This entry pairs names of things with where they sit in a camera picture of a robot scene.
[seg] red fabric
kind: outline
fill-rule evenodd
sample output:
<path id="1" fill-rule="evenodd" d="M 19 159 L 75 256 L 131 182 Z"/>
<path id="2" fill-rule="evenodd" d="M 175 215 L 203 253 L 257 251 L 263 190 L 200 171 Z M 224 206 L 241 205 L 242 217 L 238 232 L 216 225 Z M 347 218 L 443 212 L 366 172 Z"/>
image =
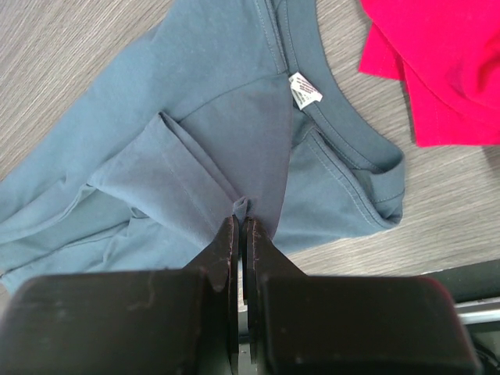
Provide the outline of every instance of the red fabric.
<path id="1" fill-rule="evenodd" d="M 500 1 L 361 3 L 359 69 L 406 82 L 417 144 L 500 145 Z"/>

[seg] neckline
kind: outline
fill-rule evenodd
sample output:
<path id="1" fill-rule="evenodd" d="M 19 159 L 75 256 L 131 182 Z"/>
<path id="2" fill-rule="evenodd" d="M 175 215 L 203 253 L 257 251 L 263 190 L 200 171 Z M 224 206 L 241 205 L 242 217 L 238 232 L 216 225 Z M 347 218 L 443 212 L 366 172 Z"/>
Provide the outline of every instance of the neckline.
<path id="1" fill-rule="evenodd" d="M 401 150 L 379 135 L 352 107 L 328 65 L 316 13 L 316 0 L 280 0 L 274 14 L 290 75 L 300 72 L 323 94 L 303 109 L 353 166 L 374 172 L 399 164 Z"/>

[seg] gray t-shirt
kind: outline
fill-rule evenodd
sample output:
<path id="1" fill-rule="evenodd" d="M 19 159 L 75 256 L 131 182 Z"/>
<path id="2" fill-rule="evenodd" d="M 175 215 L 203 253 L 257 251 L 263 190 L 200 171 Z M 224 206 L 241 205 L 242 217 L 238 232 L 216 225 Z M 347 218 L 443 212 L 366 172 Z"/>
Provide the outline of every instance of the gray t-shirt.
<path id="1" fill-rule="evenodd" d="M 288 78 L 322 95 L 302 111 Z M 330 73 L 315 0 L 177 0 L 0 183 L 0 270 L 182 267 L 224 217 L 284 252 L 402 217 L 403 154 Z"/>

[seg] gray wooden surface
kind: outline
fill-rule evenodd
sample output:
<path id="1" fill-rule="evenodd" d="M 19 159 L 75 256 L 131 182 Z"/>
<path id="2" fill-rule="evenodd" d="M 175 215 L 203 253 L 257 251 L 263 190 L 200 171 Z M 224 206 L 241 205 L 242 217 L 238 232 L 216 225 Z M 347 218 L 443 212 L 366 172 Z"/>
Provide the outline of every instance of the gray wooden surface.
<path id="1" fill-rule="evenodd" d="M 166 0 L 0 2 L 0 179 L 168 7 Z M 414 274 L 498 258 L 500 148 L 417 148 L 400 83 L 357 73 L 370 25 L 357 0 L 319 0 L 318 17 L 341 89 L 406 154 L 405 218 L 398 229 L 293 260 L 309 273 Z M 0 291 L 0 301 L 7 298 Z"/>

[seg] white label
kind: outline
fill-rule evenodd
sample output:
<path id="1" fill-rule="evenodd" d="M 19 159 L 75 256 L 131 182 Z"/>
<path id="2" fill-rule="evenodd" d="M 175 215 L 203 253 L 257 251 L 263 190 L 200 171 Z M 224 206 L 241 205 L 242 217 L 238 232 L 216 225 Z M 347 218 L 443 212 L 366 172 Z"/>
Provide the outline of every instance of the white label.
<path id="1" fill-rule="evenodd" d="M 321 102 L 323 96 L 299 72 L 288 78 L 290 81 L 291 95 L 294 97 L 298 108 L 302 110 L 312 102 Z"/>

